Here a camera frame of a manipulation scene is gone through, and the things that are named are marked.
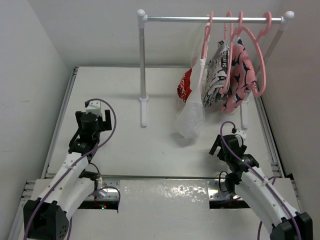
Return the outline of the white t shirt red print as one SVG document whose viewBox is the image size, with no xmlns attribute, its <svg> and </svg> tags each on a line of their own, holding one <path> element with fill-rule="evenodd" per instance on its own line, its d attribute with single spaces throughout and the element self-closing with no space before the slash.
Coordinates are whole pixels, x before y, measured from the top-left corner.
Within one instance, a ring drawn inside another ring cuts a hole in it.
<svg viewBox="0 0 320 240">
<path fill-rule="evenodd" d="M 209 41 L 205 38 L 210 31 L 209 25 L 201 24 L 192 33 L 195 42 L 192 44 L 190 69 L 183 74 L 177 87 L 178 113 L 174 125 L 176 131 L 186 139 L 197 138 L 204 122 L 202 90 L 207 58 L 202 53 L 204 43 Z"/>
</svg>

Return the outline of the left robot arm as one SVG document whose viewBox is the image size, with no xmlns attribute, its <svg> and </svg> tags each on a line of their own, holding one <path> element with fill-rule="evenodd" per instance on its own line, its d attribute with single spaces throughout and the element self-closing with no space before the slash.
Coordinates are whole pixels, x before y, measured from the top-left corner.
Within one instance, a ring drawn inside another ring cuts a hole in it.
<svg viewBox="0 0 320 240">
<path fill-rule="evenodd" d="M 25 240 L 69 239 L 72 217 L 82 202 L 102 189 L 100 174 L 87 171 L 97 150 L 102 132 L 115 132 L 117 117 L 110 108 L 101 111 L 88 107 L 75 113 L 77 130 L 71 138 L 62 166 L 46 189 L 23 208 Z"/>
</svg>

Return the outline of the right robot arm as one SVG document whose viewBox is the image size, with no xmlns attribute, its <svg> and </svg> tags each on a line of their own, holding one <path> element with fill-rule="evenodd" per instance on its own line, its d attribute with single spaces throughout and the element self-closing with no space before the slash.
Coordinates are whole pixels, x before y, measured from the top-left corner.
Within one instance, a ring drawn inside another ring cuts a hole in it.
<svg viewBox="0 0 320 240">
<path fill-rule="evenodd" d="M 230 173 L 225 187 L 230 194 L 241 197 L 264 224 L 272 240 L 311 240 L 313 220 L 300 213 L 272 185 L 258 161 L 246 154 L 247 147 L 239 134 L 218 135 L 210 155 L 226 162 Z"/>
</svg>

